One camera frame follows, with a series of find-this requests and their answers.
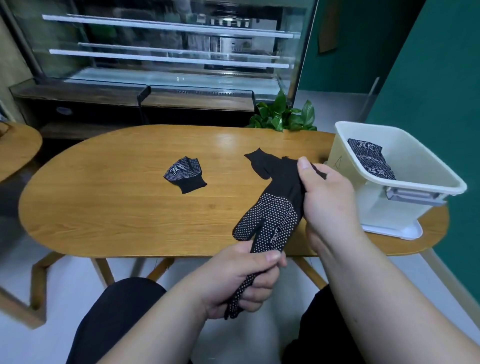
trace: teal wall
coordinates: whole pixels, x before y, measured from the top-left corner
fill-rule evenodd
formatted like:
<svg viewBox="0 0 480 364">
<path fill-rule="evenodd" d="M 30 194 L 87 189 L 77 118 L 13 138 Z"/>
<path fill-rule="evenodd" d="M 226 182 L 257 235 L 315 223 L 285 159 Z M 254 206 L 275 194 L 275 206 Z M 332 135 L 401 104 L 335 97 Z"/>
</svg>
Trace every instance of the teal wall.
<svg viewBox="0 0 480 364">
<path fill-rule="evenodd" d="M 367 122 L 408 131 L 467 183 L 434 250 L 480 302 L 479 21 L 479 0 L 427 0 Z"/>
<path fill-rule="evenodd" d="M 318 2 L 299 89 L 368 93 L 376 77 L 381 86 L 423 1 L 343 0 L 338 47 L 320 55 L 318 32 L 326 3 Z"/>
</svg>

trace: tile floor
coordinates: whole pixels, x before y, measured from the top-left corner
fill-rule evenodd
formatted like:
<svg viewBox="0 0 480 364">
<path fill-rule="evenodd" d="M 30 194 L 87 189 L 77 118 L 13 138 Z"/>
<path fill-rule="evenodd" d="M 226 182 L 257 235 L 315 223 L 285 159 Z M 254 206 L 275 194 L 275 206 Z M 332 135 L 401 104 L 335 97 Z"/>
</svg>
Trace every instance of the tile floor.
<svg viewBox="0 0 480 364">
<path fill-rule="evenodd" d="M 300 104 L 309 98 L 315 105 L 319 130 L 334 131 L 335 121 L 359 120 L 365 96 L 322 94 L 299 91 L 297 96 Z M 17 185 L 12 189 L 19 190 Z M 5 191 L 0 190 L 2 202 L 4 194 Z M 28 302 L 31 265 L 46 255 L 48 249 L 25 234 L 11 208 L 6 210 L 9 209 L 0 208 L 0 215 L 3 215 L 0 217 L 0 286 Z M 391 260 L 441 312 L 480 344 L 480 330 L 420 255 L 391 257 Z M 146 259 L 142 267 L 135 259 L 108 261 L 115 279 L 119 280 L 131 276 L 132 272 L 146 276 L 160 259 Z M 169 289 L 204 261 L 199 258 L 180 259 L 159 283 Z M 319 259 L 308 258 L 308 261 L 326 280 Z M 0 362 L 64 363 L 78 324 L 102 290 L 89 259 L 62 258 L 48 271 L 48 320 L 44 326 L 30 330 L 0 313 Z M 300 317 L 316 292 L 317 288 L 311 281 L 289 261 L 273 297 L 260 311 L 242 314 L 235 320 L 207 322 L 194 348 L 193 362 L 279 363 L 278 353 L 296 337 Z"/>
</svg>

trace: fingernail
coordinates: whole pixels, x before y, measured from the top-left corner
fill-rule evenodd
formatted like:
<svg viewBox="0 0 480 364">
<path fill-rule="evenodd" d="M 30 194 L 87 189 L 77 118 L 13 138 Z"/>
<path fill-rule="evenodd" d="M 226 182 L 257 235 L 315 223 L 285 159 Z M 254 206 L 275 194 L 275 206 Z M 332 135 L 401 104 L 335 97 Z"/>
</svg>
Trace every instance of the fingernail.
<svg viewBox="0 0 480 364">
<path fill-rule="evenodd" d="M 305 169 L 310 167 L 310 162 L 308 161 L 307 157 L 300 157 L 299 158 L 299 164 L 301 169 Z"/>
<path fill-rule="evenodd" d="M 271 252 L 267 253 L 267 262 L 275 262 L 277 261 L 282 253 L 280 253 L 278 250 L 272 250 Z"/>
</svg>

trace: bin handle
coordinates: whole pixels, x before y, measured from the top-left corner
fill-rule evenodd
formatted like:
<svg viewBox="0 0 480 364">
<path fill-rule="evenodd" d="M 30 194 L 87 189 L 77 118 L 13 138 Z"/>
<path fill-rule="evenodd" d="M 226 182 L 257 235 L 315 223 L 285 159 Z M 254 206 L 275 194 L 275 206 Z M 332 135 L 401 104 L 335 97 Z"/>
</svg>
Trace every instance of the bin handle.
<svg viewBox="0 0 480 364">
<path fill-rule="evenodd" d="M 440 193 L 387 187 L 385 194 L 390 201 L 409 202 L 417 205 L 443 206 L 447 202 L 439 199 Z"/>
</svg>

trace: green plant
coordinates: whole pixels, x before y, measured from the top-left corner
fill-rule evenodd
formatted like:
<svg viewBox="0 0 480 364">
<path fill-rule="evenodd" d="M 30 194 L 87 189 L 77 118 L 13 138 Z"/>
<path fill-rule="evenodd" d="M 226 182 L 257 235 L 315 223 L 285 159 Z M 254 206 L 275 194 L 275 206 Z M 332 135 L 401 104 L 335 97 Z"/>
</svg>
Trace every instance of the green plant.
<svg viewBox="0 0 480 364">
<path fill-rule="evenodd" d="M 287 98 L 280 89 L 275 101 L 271 105 L 260 102 L 257 105 L 258 113 L 250 118 L 246 128 L 274 129 L 278 132 L 286 130 L 317 130 L 313 125 L 315 110 L 310 100 L 303 108 L 295 109 L 287 106 Z"/>
</svg>

